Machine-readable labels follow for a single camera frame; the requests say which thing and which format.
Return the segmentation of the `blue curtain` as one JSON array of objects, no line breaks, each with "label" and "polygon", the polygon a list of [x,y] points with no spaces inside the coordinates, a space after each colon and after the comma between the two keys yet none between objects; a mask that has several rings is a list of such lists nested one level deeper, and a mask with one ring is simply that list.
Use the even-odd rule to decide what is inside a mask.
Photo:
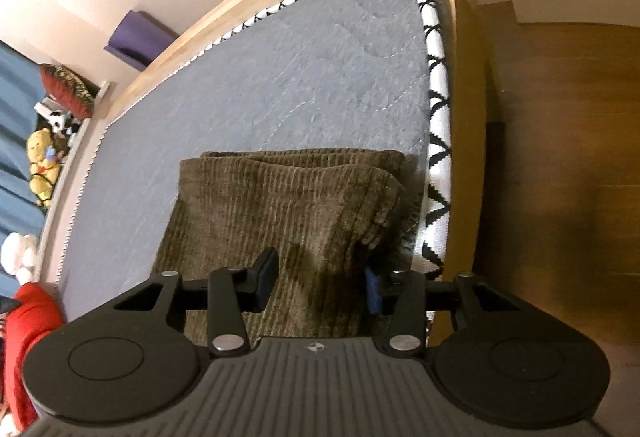
[{"label": "blue curtain", "polygon": [[44,98],[38,65],[7,44],[0,53],[1,238],[39,235],[44,214],[29,190],[26,141],[36,130],[34,105]]}]

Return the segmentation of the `red folded blanket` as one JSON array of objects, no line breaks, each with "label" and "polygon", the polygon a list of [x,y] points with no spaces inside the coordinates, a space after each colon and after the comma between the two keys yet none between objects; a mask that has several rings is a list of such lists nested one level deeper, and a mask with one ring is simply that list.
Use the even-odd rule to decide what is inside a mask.
[{"label": "red folded blanket", "polygon": [[38,419],[23,379],[27,353],[44,336],[62,327],[64,318],[54,298],[37,283],[21,285],[14,299],[20,305],[8,314],[4,326],[3,394],[21,433]]}]

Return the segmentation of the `wooden bed frame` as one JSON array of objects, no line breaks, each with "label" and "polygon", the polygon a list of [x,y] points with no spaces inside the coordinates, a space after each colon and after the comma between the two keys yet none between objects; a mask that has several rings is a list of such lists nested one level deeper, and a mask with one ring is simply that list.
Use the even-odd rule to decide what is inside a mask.
[{"label": "wooden bed frame", "polygon": [[352,337],[360,269],[472,267],[485,72],[468,0],[225,0],[100,125],[41,284],[70,323],[273,246],[248,336]]}]

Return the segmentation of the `panda plush toy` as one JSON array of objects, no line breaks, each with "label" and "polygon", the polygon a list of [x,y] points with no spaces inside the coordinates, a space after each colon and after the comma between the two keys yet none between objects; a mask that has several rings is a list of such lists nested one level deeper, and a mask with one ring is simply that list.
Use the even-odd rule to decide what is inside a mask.
[{"label": "panda plush toy", "polygon": [[54,111],[49,115],[48,123],[53,134],[72,137],[78,131],[75,119],[68,113]]}]

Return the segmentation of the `white plush toy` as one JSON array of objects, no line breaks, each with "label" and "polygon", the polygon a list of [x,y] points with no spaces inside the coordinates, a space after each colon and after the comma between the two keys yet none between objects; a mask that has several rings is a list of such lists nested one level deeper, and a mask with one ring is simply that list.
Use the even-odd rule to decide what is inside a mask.
[{"label": "white plush toy", "polygon": [[37,238],[35,235],[10,233],[1,245],[1,266],[8,274],[24,285],[34,281],[37,262]]}]

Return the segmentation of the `dark red cushion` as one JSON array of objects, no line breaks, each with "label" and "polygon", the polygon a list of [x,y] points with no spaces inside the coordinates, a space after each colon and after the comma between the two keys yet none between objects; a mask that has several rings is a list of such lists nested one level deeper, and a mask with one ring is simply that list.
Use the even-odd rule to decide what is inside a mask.
[{"label": "dark red cushion", "polygon": [[38,65],[46,93],[78,119],[93,116],[96,96],[100,88],[64,65]]}]

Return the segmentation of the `brown corduroy pants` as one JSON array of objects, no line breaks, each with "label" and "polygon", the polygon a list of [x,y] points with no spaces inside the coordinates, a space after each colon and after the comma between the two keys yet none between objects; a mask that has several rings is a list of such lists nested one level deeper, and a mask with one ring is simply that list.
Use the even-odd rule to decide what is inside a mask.
[{"label": "brown corduroy pants", "polygon": [[250,339],[363,333],[359,272],[402,266],[416,222],[416,160],[398,151],[204,152],[182,160],[153,272],[205,278],[279,254],[268,306],[244,320]]}]

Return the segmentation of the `yellow plush toy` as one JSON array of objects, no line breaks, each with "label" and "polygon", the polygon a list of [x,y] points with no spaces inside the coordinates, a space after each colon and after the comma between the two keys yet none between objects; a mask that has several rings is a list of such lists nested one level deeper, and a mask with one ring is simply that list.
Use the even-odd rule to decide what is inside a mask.
[{"label": "yellow plush toy", "polygon": [[29,161],[29,190],[35,195],[37,205],[48,209],[62,169],[49,128],[36,130],[28,137],[26,155]]}]

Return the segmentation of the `purple square wall item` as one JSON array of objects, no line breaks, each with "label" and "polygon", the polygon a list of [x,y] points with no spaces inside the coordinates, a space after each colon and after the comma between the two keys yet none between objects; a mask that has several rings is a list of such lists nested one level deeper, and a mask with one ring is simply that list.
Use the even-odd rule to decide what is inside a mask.
[{"label": "purple square wall item", "polygon": [[128,11],[108,38],[104,50],[143,72],[176,39],[176,34],[144,11]]}]

